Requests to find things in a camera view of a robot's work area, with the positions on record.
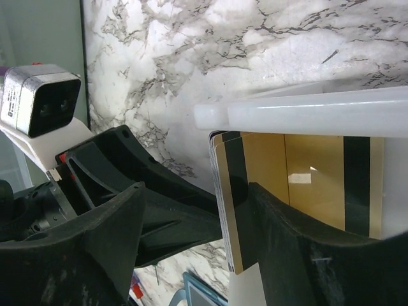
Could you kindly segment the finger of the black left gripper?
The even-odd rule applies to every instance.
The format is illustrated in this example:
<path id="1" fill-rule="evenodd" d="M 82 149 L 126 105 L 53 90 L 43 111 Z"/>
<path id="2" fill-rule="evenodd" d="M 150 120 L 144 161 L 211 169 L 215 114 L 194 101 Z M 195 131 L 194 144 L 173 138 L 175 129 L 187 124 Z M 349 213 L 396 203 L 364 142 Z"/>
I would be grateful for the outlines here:
<path id="1" fill-rule="evenodd" d="M 108 129 L 55 156 L 76 213 L 92 210 L 135 182 L 146 208 L 135 267 L 222 237 L 214 195 L 157 162 L 126 125 Z"/>

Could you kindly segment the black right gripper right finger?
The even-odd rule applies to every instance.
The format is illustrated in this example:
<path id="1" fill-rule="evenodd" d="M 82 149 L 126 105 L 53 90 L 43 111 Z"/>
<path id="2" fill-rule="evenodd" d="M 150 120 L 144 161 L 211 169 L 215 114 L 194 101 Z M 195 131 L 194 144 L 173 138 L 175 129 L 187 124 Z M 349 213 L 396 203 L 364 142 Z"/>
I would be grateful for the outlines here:
<path id="1" fill-rule="evenodd" d="M 249 184 L 268 305 L 406 305 L 407 233 L 376 240 L 342 231 Z"/>

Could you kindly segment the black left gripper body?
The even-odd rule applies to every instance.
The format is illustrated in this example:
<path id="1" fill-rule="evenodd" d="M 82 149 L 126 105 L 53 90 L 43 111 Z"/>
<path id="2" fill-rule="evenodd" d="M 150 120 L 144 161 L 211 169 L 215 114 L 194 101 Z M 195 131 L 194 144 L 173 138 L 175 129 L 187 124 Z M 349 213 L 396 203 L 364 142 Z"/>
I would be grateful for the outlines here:
<path id="1" fill-rule="evenodd" d="M 68 167 L 60 165 L 47 177 L 49 182 L 18 193 L 1 181 L 2 242 L 60 241 L 77 235 L 77 213 L 64 190 L 73 181 Z"/>

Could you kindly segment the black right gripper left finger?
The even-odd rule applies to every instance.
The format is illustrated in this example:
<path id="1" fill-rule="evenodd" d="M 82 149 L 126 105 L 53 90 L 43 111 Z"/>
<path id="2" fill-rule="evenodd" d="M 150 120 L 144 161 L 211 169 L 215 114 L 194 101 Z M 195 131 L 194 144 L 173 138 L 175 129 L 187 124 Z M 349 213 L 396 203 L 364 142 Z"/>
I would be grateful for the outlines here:
<path id="1" fill-rule="evenodd" d="M 1 243 L 1 305 L 127 305 L 144 210 L 136 183 L 78 216 L 75 237 Z"/>

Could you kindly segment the blue leather card holder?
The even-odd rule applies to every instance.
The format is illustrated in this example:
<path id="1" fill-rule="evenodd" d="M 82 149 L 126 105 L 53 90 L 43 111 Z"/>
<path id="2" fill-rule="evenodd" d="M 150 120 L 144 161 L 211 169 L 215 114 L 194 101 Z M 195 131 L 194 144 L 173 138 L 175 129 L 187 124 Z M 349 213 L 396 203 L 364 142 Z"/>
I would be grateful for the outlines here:
<path id="1" fill-rule="evenodd" d="M 169 306 L 179 305 L 183 301 L 189 306 L 228 306 L 227 299 L 191 271 L 184 272 L 182 276 L 184 287 L 176 291 Z"/>

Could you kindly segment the white plastic card tray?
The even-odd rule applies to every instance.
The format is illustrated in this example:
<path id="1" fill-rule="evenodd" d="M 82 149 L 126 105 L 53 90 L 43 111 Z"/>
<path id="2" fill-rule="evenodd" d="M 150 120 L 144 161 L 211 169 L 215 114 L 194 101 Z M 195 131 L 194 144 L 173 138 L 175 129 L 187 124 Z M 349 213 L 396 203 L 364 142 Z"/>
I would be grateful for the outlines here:
<path id="1" fill-rule="evenodd" d="M 200 103 L 194 119 L 209 135 L 239 131 L 383 138 L 382 237 L 376 240 L 407 233 L 407 87 L 332 92 L 323 82 L 301 84 Z M 230 271 L 230 305 L 268 305 L 249 208 L 256 262 L 242 273 Z"/>

